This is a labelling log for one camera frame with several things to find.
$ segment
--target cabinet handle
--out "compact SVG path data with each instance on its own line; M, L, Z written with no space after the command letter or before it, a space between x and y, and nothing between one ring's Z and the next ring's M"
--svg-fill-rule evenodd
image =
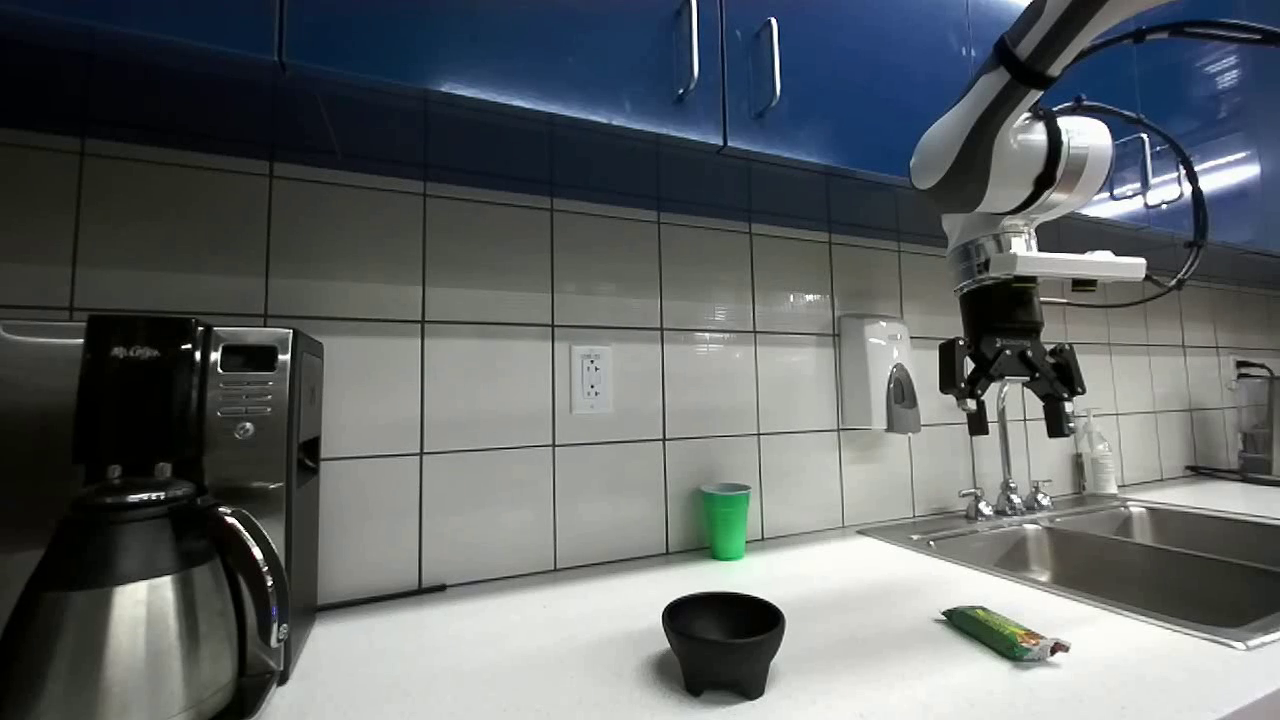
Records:
M771 114L782 102L782 23L776 18L762 19L766 32L766 107Z
M696 0L682 0L682 14L687 14L687 85L677 87L677 97L691 97L696 85L702 80L702 32L699 32L699 14L696 14Z

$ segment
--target green cup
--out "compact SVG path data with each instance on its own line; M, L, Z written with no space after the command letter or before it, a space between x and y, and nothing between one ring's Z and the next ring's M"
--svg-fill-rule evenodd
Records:
M715 561L748 558L753 483L702 483L702 540Z

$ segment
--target electrical outlet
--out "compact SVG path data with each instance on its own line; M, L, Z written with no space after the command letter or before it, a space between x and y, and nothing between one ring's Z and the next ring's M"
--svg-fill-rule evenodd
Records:
M572 413L610 413L610 349L577 344L566 364Z

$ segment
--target stainless steel carafe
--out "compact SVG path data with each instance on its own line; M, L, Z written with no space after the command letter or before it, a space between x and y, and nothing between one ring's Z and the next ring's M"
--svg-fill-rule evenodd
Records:
M281 682L281 558L198 494L204 359L197 319L87 319L87 494L0 635L2 720L253 715Z

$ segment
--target cable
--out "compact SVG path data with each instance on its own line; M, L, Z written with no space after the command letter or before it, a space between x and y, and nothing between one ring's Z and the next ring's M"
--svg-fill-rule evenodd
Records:
M1134 128L1145 128L1145 133L1152 133L1157 141L1167 146L1167 154L1175 156L1179 174L1193 185L1193 242L1183 243L1187 247L1183 270L1175 270L1172 281L1146 272L1145 281L1157 284L1152 297L1134 297L1134 299L1118 299L1118 304L1077 304L1077 299L1066 299L1066 307L1138 307L1138 304L1152 304L1161 297L1179 294L1197 276L1197 270L1205 260L1205 243L1208 243L1208 201L1205 201L1200 174L1197 174L1187 149L1179 141L1172 141L1165 128L1157 128L1152 121L1145 121L1145 118L1134 118L1128 107L1114 107L1114 106L1084 102L1084 97L1048 107L1048 118L1097 118L1097 121L1134 126Z
M1109 35L1100 45L1088 45L1066 70L1084 66L1097 54L1118 48L1118 45L1146 45L1146 41L1215 41L1215 45L1280 45L1280 27L1271 23L1247 23L1247 19L1167 19L1167 23L1145 23L1118 35Z

